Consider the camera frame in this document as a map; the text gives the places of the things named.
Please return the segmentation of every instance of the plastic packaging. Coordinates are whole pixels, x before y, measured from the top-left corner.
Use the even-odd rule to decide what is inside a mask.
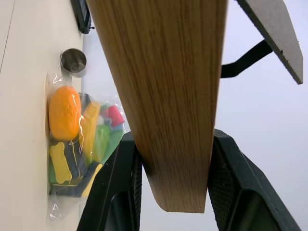
[[[89,195],[96,174],[118,146],[127,125],[118,103],[99,103],[77,92],[59,75],[47,74],[46,93],[50,128],[48,217],[59,220]]]

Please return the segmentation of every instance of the metal cup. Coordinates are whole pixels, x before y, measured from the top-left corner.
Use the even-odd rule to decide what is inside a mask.
[[[60,56],[62,75],[84,77],[86,74],[87,58],[85,54],[75,48],[65,50]]]

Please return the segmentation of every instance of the black metal bracket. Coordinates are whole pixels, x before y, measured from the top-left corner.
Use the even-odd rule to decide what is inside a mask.
[[[221,66],[221,77],[220,78],[232,78],[239,75],[241,72],[249,68],[251,65],[272,53],[272,48],[268,43],[263,40],[250,49],[246,54],[244,54],[237,61],[224,64]]]

